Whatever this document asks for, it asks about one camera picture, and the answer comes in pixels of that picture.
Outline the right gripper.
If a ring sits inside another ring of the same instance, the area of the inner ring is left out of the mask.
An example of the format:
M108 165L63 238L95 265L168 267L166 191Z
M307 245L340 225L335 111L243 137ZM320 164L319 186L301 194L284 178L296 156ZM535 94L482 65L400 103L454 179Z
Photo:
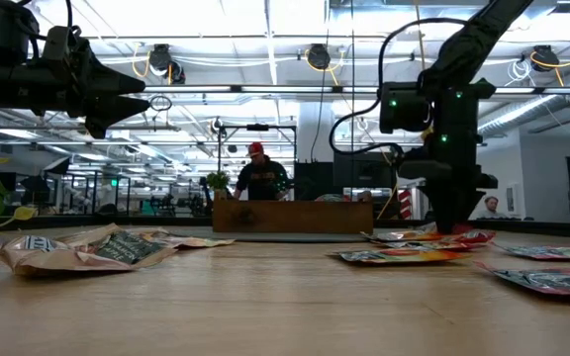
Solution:
M496 189L498 179L482 171L477 163L481 143L425 142L416 149L416 177L424 178L420 187L429 202L430 219L439 233L453 233L465 225L485 196L478 189ZM451 197L447 193L470 191Z

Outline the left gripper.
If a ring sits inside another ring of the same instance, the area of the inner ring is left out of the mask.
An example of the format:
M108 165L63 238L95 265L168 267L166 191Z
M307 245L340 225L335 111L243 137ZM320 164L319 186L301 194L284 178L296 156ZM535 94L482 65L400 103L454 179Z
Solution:
M123 96L140 93L145 83L102 64L81 37L47 37L42 52L42 110L64 111L70 117L85 116L85 128L103 139L109 126L145 112L147 100Z

